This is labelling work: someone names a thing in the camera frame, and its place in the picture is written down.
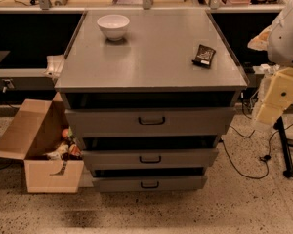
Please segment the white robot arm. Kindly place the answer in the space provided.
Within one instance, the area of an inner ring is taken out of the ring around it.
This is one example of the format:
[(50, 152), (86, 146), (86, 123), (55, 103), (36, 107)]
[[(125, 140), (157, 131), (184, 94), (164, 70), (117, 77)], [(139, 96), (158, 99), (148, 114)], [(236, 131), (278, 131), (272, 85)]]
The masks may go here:
[(293, 103), (293, 0), (248, 47), (266, 48), (269, 61), (280, 66), (274, 74), (265, 74), (252, 112), (253, 128), (266, 131)]

